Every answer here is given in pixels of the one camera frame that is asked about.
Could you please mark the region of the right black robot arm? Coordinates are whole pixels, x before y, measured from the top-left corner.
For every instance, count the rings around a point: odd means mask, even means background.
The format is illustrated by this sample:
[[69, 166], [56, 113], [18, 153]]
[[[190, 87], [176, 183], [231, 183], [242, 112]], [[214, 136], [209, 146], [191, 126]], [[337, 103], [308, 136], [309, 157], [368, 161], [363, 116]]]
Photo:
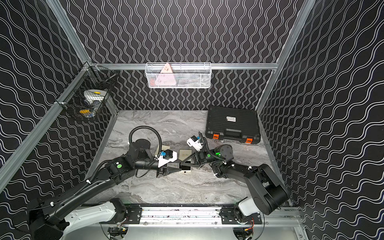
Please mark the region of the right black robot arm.
[[245, 166], [235, 163], [230, 145], [221, 145], [212, 150], [203, 147], [181, 161], [181, 164], [191, 168], [208, 164], [217, 178], [245, 183], [256, 207], [265, 215], [289, 200], [288, 190], [269, 165]]

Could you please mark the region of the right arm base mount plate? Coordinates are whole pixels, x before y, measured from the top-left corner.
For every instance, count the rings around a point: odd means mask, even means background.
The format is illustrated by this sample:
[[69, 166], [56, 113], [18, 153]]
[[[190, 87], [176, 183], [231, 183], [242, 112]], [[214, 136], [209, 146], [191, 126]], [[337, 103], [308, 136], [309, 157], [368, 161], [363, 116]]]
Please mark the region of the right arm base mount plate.
[[259, 213], [245, 216], [237, 208], [222, 208], [219, 216], [223, 225], [261, 225], [263, 223]]

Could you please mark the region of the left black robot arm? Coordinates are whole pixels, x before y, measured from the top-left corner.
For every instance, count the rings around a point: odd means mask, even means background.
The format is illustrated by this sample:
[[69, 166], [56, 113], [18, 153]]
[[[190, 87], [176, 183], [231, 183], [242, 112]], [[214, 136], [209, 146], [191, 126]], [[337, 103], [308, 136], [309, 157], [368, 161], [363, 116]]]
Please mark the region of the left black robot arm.
[[88, 179], [77, 186], [47, 199], [35, 199], [28, 204], [27, 217], [33, 240], [58, 240], [70, 223], [65, 217], [97, 194], [133, 177], [137, 170], [155, 170], [157, 176], [179, 172], [178, 154], [167, 149], [156, 156], [150, 152], [150, 142], [139, 139], [130, 144], [126, 154], [102, 162]]

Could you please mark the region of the aluminium front rail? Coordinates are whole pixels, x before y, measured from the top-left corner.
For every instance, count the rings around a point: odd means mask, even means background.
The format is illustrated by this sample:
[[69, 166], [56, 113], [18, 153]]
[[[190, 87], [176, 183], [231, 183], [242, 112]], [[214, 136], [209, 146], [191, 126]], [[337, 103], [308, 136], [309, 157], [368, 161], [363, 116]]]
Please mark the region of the aluminium front rail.
[[[219, 212], [222, 208], [233, 208], [232, 206], [205, 206], [205, 207], [141, 207], [142, 216], [139, 224], [110, 225], [112, 227], [251, 227], [252, 225], [223, 225]], [[294, 208], [281, 208], [270, 215], [261, 215], [263, 223], [255, 226], [265, 227], [297, 227], [300, 221], [299, 212]], [[112, 218], [112, 210], [106, 204], [100, 207], [83, 208], [75, 210], [66, 221], [71, 222], [73, 227], [84, 228], [93, 224], [101, 224]]]

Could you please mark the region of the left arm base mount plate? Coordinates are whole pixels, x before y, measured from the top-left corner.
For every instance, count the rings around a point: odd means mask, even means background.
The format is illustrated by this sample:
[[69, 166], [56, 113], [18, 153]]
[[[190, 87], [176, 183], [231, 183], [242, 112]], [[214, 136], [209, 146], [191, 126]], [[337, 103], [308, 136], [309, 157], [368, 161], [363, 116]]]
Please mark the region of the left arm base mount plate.
[[114, 225], [124, 225], [124, 224], [139, 224], [142, 216], [142, 208], [125, 208], [117, 209], [116, 214], [112, 217], [111, 220], [107, 222], [101, 222], [101, 224], [114, 224]]

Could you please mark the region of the pink triangular card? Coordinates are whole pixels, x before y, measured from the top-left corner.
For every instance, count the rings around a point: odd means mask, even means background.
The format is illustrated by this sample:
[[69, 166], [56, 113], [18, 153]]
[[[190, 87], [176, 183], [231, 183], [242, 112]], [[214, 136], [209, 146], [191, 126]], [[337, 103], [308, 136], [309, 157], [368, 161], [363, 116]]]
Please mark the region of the pink triangular card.
[[157, 75], [155, 79], [156, 87], [172, 87], [177, 84], [175, 75], [170, 63], [166, 63], [161, 72]]

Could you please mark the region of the black plastic tool case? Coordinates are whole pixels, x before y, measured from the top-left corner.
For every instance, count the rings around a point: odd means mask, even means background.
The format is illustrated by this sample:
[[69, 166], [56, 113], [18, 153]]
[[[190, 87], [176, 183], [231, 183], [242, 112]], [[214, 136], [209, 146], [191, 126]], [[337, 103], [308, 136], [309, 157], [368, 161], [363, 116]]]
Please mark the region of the black plastic tool case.
[[257, 145], [261, 141], [256, 111], [210, 106], [205, 136], [215, 140], [233, 140]]

